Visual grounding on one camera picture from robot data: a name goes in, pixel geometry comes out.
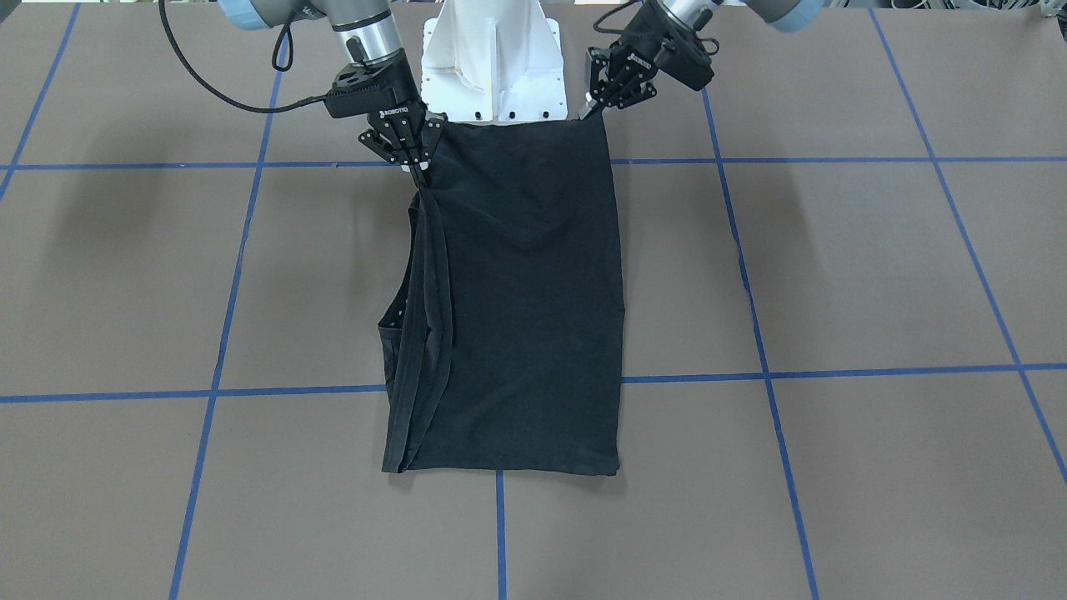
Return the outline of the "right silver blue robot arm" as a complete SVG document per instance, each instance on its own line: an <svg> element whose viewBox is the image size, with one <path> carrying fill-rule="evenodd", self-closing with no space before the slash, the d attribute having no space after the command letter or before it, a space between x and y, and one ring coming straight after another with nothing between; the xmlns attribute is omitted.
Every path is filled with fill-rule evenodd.
<svg viewBox="0 0 1067 600"><path fill-rule="evenodd" d="M445 117L430 113L415 81L388 1L221 1L240 29L259 30L324 18L343 44L346 65L319 98L332 119L365 115L359 141L384 161L423 172L437 148Z"/></svg>

